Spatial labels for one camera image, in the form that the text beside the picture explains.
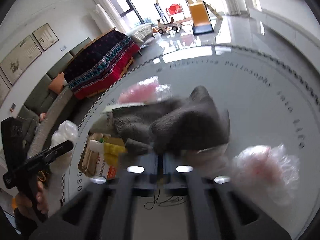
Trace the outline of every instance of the round table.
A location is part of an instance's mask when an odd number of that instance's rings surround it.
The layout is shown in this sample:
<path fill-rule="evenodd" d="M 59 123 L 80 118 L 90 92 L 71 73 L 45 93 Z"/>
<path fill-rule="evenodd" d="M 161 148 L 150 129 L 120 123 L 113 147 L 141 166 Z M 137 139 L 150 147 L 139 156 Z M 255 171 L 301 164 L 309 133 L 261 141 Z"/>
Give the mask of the round table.
<path fill-rule="evenodd" d="M 275 147 L 281 143 L 288 154 L 300 158 L 300 184 L 291 205 L 279 207 L 265 195 L 249 196 L 292 239 L 298 239 L 320 206 L 319 81 L 307 71 L 301 75 L 269 55 L 231 45 L 178 50 L 137 66 L 112 85 L 83 119 L 64 178 L 65 201 L 89 182 L 77 166 L 88 131 L 100 112 L 116 102 L 122 89 L 158 76 L 161 84 L 171 84 L 174 96 L 187 97 L 193 88 L 203 85 L 218 109 L 228 109 L 229 159 L 251 145 Z"/>

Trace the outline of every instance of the green sofa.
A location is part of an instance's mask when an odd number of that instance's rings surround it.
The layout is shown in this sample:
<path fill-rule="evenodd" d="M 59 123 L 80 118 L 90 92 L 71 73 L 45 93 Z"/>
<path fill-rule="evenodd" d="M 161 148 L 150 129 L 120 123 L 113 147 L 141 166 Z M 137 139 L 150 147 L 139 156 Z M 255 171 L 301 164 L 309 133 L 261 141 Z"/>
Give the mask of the green sofa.
<path fill-rule="evenodd" d="M 22 134 L 24 138 L 25 152 L 28 151 L 35 136 L 35 128 L 39 123 L 39 115 L 41 113 L 46 113 L 58 96 L 53 91 L 49 90 L 48 86 L 59 73 L 63 72 L 67 68 L 68 62 L 74 57 L 74 55 L 76 55 L 89 42 L 91 42 L 91 40 L 87 38 L 65 54 L 39 81 L 22 106 L 17 119 L 23 122 Z M 57 118 L 55 125 L 52 127 L 47 140 L 44 143 L 43 149 L 50 147 L 51 136 L 58 129 L 59 125 L 69 118 L 77 102 L 78 99 L 76 99 L 75 96 L 72 96 L 70 101 L 68 101 L 67 105 L 63 108 L 63 111 Z"/>

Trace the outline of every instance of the yellow cloth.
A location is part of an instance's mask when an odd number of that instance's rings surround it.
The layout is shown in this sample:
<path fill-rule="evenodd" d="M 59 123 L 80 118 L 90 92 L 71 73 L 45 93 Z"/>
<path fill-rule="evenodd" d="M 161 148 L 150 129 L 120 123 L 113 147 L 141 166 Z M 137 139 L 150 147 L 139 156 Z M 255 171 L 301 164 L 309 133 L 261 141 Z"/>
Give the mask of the yellow cloth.
<path fill-rule="evenodd" d="M 109 166 L 118 167 L 119 153 L 126 153 L 127 150 L 123 146 L 111 143 L 103 143 L 104 160 Z"/>

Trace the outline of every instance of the black sleeve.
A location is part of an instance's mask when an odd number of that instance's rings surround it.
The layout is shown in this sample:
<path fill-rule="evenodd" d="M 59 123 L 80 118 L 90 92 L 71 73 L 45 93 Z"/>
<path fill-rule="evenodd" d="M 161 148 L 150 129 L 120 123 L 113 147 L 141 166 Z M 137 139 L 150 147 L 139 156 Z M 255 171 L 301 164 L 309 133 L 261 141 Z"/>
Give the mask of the black sleeve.
<path fill-rule="evenodd" d="M 1 240 L 22 240 L 22 237 L 19 236 L 19 234 L 10 224 L 1 206 L 0 206 L 0 234 L 1 234 Z"/>
<path fill-rule="evenodd" d="M 21 215 L 19 209 L 14 210 L 14 216 L 16 219 L 17 228 L 21 232 L 24 239 L 28 240 L 31 233 L 36 230 L 37 223 L 32 219 L 26 218 Z"/>

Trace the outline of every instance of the toy slide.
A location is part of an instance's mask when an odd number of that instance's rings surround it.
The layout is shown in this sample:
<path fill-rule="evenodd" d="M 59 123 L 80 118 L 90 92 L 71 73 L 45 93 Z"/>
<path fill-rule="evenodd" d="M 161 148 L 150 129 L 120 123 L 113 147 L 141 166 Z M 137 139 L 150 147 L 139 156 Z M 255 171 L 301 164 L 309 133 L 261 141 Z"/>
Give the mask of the toy slide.
<path fill-rule="evenodd" d="M 217 13 L 216 9 L 214 7 L 211 7 L 210 4 L 205 3 L 205 6 L 219 19 L 223 20 L 222 16 Z"/>
<path fill-rule="evenodd" d="M 211 20 L 203 0 L 187 0 L 193 21 L 193 34 L 213 32 Z"/>

